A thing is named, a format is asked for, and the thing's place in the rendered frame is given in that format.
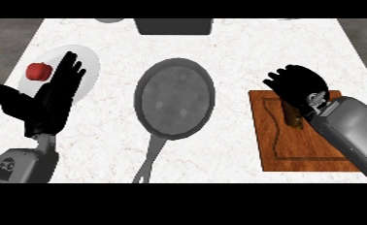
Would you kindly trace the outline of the red bell pepper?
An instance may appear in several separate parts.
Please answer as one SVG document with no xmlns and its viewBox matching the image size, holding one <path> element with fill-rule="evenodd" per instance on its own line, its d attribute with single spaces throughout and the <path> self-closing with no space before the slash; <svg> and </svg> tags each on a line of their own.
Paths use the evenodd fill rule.
<svg viewBox="0 0 367 225">
<path fill-rule="evenodd" d="M 46 63 L 31 63 L 25 69 L 25 77 L 30 80 L 46 81 L 50 78 L 53 68 Z"/>
</svg>

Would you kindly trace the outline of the dark grey frying pan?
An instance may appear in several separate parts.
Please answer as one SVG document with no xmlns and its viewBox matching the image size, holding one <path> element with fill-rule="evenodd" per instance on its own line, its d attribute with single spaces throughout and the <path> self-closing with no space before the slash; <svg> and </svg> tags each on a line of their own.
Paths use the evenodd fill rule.
<svg viewBox="0 0 367 225">
<path fill-rule="evenodd" d="M 153 165 L 166 142 L 188 138 L 203 129 L 213 106 L 213 80 L 195 61 L 166 59 L 148 69 L 138 81 L 133 107 L 151 139 L 133 183 L 150 182 Z"/>
</svg>

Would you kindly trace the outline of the brown sweet potato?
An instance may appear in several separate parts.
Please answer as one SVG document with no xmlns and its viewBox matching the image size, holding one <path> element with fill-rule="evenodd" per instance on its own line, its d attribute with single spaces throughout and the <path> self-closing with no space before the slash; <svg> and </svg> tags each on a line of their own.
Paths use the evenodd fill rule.
<svg viewBox="0 0 367 225">
<path fill-rule="evenodd" d="M 295 128 L 302 129 L 302 115 L 299 110 L 286 102 L 281 101 L 281 108 L 284 113 L 284 122 L 286 124 Z"/>
</svg>

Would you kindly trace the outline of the dark grey appliance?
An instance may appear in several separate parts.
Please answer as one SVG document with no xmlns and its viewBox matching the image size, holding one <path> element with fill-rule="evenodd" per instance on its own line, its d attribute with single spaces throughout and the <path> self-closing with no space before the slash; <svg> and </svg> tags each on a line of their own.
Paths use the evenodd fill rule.
<svg viewBox="0 0 367 225">
<path fill-rule="evenodd" d="M 212 18 L 135 18 L 141 35 L 209 35 Z"/>
</svg>

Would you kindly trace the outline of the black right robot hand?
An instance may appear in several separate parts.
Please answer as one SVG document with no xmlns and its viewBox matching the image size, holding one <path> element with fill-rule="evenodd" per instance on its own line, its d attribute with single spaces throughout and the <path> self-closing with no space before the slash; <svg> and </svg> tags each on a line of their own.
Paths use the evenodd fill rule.
<svg viewBox="0 0 367 225">
<path fill-rule="evenodd" d="M 280 98 L 299 110 L 303 117 L 321 109 L 330 100 L 329 86 L 320 75 L 299 65 L 287 65 L 268 74 L 264 83 Z"/>
</svg>

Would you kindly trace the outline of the brown wooden cutting board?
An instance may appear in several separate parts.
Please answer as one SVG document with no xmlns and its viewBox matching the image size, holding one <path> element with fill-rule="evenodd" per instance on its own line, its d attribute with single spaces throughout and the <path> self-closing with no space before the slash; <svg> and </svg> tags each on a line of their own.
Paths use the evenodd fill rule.
<svg viewBox="0 0 367 225">
<path fill-rule="evenodd" d="M 306 121 L 301 129 L 286 124 L 278 95 L 271 90 L 252 90 L 249 95 L 262 170 L 357 172 L 358 169 Z"/>
</svg>

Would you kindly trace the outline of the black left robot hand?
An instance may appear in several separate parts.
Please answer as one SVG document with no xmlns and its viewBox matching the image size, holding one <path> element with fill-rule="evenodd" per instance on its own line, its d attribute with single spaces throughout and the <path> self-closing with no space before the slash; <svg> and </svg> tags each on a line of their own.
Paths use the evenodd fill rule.
<svg viewBox="0 0 367 225">
<path fill-rule="evenodd" d="M 33 97 L 0 84 L 2 111 L 24 121 L 24 135 L 28 138 L 37 134 L 56 135 L 64 130 L 84 74 L 77 54 L 68 51 L 50 81 L 42 85 Z"/>
</svg>

